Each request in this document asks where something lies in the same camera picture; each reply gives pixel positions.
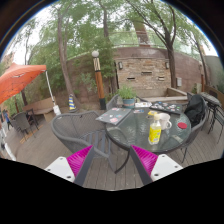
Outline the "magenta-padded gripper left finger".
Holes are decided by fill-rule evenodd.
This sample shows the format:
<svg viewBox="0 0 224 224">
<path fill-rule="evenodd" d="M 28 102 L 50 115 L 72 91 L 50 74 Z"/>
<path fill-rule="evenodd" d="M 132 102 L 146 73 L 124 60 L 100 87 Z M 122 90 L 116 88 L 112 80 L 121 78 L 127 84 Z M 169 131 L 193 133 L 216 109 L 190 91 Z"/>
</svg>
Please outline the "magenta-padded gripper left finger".
<svg viewBox="0 0 224 224">
<path fill-rule="evenodd" d="M 87 146 L 69 157 L 58 157 L 46 168 L 46 171 L 82 186 L 94 154 L 94 146 Z"/>
</svg>

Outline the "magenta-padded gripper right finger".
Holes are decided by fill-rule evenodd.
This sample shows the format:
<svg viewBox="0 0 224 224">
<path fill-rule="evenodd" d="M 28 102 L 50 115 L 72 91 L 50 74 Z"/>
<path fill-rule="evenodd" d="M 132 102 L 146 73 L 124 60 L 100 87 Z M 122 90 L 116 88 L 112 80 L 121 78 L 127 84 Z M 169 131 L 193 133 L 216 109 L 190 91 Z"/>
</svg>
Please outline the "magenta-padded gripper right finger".
<svg viewBox="0 0 224 224">
<path fill-rule="evenodd" d="M 156 155 L 135 145 L 130 147 L 130 155 L 144 185 L 182 169 L 181 165 L 166 154 Z"/>
</svg>

